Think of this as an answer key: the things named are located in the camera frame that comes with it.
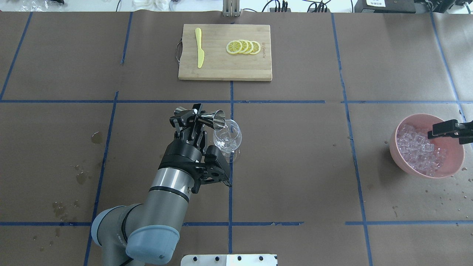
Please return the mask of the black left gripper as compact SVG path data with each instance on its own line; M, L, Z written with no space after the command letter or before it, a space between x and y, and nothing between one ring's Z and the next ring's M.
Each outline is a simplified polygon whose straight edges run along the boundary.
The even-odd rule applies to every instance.
M174 139L167 146L159 169L175 168L192 174L191 166L200 162L205 145L203 144L204 124L199 121L203 104L194 104L192 109L176 108L169 118L175 128Z

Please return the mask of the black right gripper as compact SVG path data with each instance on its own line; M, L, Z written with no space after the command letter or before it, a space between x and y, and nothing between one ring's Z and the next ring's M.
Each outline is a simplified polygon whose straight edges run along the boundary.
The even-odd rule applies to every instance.
M458 120L447 120L432 125L432 130L428 131L428 139L439 137L459 138L459 144L473 143L473 121L459 123Z

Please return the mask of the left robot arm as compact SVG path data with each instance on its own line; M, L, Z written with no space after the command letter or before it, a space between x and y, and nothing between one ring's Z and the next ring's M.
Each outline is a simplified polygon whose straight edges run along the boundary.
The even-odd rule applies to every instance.
M102 250L103 266L165 265L172 259L191 196L207 181L228 177L228 164L207 144L205 128L221 128L225 113L208 117L202 104L178 107L170 117L175 129L144 203L119 205L98 214L90 234Z

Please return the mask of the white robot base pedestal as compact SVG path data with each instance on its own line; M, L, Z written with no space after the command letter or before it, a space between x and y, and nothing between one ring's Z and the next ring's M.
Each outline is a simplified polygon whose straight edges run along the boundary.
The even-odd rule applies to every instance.
M185 255L181 266L277 266L274 254Z

